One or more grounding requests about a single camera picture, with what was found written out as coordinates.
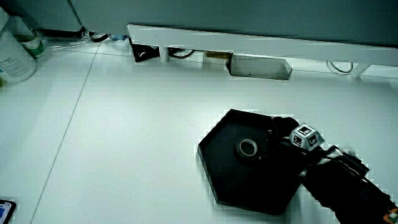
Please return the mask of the person's right hand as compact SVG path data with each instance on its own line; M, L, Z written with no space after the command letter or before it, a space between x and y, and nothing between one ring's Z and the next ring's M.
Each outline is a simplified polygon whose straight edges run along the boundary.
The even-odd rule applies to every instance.
M270 124L264 155L278 169L301 174L325 156L324 139L315 128L292 117L273 116Z

